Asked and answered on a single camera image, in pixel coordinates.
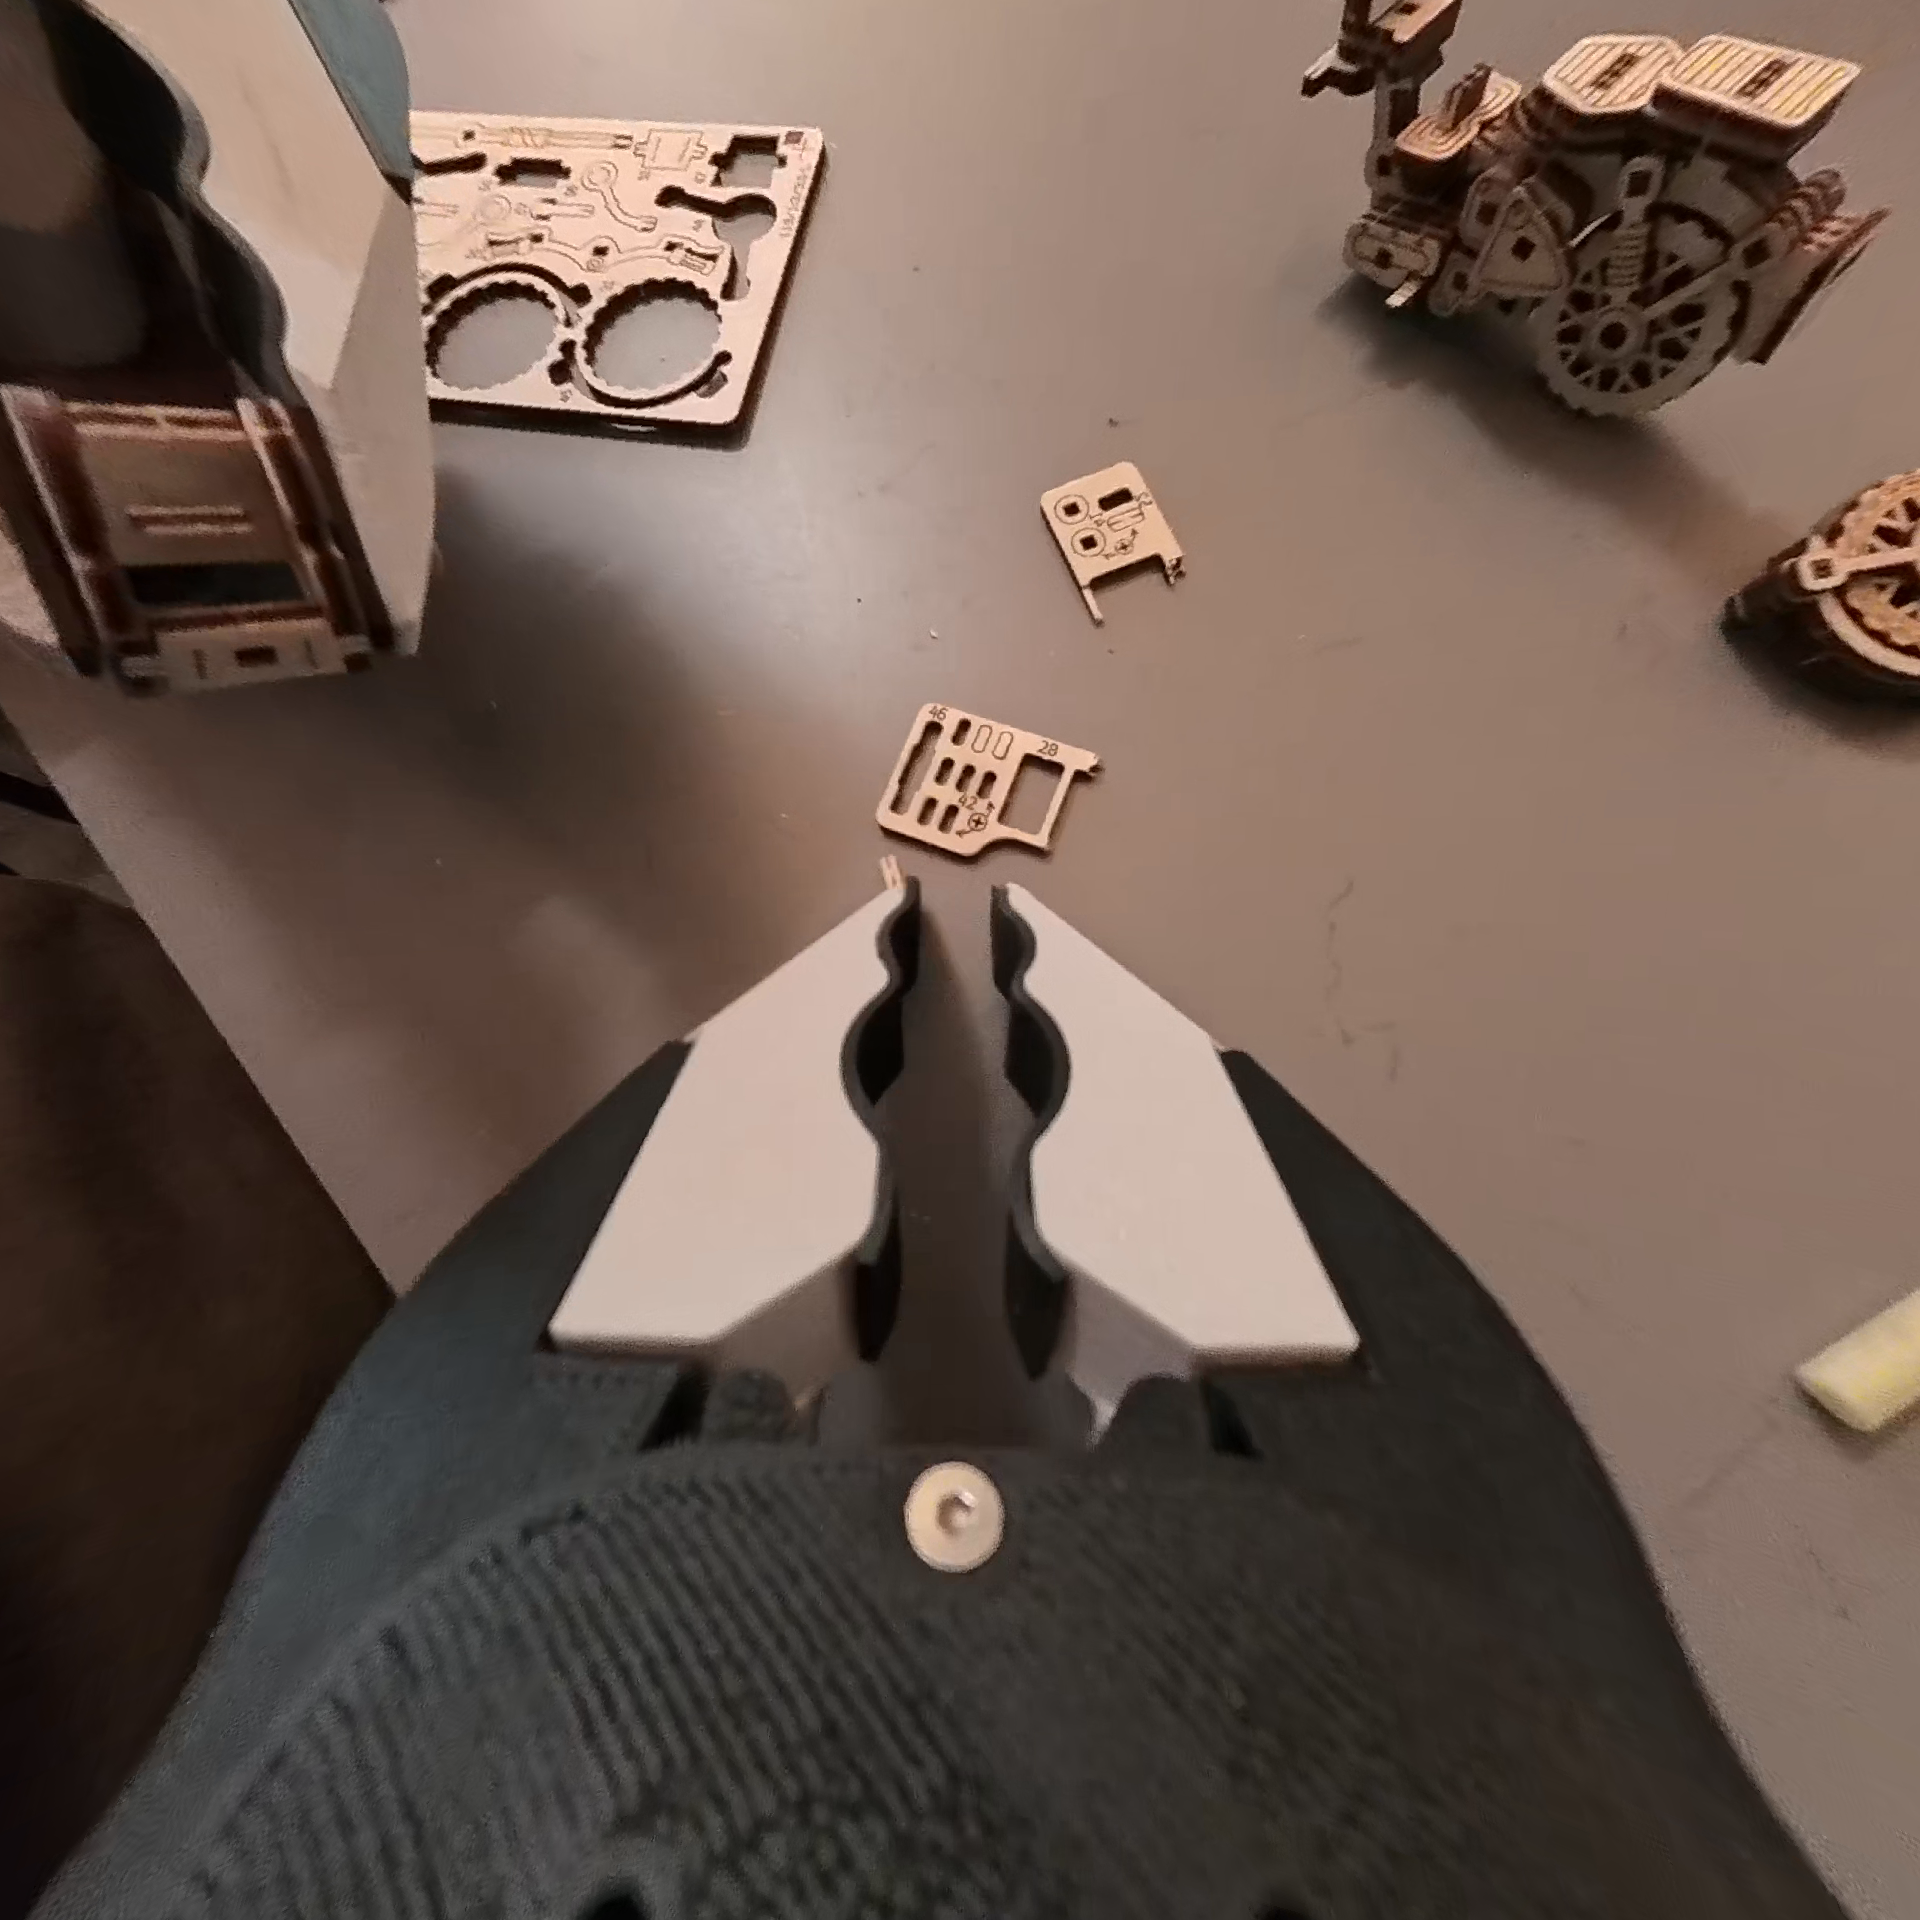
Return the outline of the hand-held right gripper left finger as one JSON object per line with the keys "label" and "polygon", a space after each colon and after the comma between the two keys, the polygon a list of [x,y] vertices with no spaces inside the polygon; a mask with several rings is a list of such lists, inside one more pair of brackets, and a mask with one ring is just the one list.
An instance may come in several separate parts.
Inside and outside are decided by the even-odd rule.
{"label": "hand-held right gripper left finger", "polygon": [[694,1027],[545,1322],[558,1352],[762,1373],[794,1406],[884,1352],[899,1190],[876,1107],[921,939],[921,886],[892,876]]}

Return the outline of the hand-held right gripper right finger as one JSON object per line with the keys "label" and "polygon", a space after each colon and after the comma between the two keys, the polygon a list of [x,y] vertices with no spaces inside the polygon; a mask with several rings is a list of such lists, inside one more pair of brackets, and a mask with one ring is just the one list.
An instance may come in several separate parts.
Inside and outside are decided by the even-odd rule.
{"label": "hand-held right gripper right finger", "polygon": [[1346,1366],[1358,1326],[1224,1049],[1022,886],[991,896],[1022,1106],[1006,1313],[1092,1425],[1146,1380]]}

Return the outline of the small wooden box assembly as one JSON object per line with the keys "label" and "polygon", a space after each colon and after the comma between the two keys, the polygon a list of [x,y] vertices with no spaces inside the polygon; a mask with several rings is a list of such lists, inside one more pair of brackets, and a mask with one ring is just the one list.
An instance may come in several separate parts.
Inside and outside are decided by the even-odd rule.
{"label": "small wooden box assembly", "polygon": [[398,650],[305,413],[4,386],[4,533],[69,677],[209,695],[345,677]]}

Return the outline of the wooden puzzle sheet gear holes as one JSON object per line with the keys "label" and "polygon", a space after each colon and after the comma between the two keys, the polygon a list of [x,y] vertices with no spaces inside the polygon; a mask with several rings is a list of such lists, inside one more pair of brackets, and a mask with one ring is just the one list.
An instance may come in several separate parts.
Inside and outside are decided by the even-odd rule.
{"label": "wooden puzzle sheet gear holes", "polygon": [[[444,410],[732,433],[749,417],[828,139],[815,126],[411,110],[428,400]],[[484,307],[531,362],[458,382]]]}

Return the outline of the small wooden fret slotted holes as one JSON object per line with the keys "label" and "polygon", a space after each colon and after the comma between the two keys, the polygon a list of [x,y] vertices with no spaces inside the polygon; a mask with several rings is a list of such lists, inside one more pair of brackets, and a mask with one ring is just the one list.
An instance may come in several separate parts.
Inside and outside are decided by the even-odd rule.
{"label": "small wooden fret slotted holes", "polygon": [[[1011,819],[1025,775],[1054,780],[1036,825]],[[905,729],[874,819],[884,835],[956,860],[996,845],[1048,853],[1075,783],[1101,775],[1102,760],[1092,747],[965,705],[926,702]]]}

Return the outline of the small wooden fret round holes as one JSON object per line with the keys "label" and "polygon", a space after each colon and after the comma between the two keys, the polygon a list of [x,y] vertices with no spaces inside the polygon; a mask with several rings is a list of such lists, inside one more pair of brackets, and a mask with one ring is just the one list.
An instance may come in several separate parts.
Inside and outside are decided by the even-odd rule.
{"label": "small wooden fret round holes", "polygon": [[1131,460],[1042,492],[1039,515],[1096,629],[1102,625],[1101,582],[1141,567],[1158,572],[1169,589],[1185,577],[1185,549]]}

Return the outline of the pale yellow block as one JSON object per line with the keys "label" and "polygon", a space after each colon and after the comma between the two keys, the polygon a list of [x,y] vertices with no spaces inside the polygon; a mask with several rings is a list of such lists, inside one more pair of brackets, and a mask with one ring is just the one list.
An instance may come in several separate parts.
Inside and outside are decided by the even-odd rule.
{"label": "pale yellow block", "polygon": [[1795,1367],[1799,1395],[1838,1425],[1874,1437],[1918,1412],[1918,1290]]}

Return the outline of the wooden wheel assembly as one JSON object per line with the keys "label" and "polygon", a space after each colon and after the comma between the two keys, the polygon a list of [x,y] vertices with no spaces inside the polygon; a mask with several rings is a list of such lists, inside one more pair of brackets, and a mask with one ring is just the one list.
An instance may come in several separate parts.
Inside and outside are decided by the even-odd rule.
{"label": "wooden wheel assembly", "polygon": [[1918,470],[1819,516],[1724,603],[1719,632],[1819,695],[1918,702]]}

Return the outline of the wooden motorcycle model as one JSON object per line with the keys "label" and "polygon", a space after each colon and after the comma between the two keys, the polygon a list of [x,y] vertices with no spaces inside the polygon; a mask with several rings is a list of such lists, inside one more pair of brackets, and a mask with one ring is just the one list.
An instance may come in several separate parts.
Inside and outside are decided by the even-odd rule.
{"label": "wooden motorcycle model", "polygon": [[1372,97],[1344,263],[1385,307],[1508,326],[1575,413],[1645,417],[1764,366],[1856,266],[1885,207],[1796,175],[1861,63],[1739,33],[1591,33],[1534,79],[1425,85],[1461,3],[1346,3],[1302,93]]}

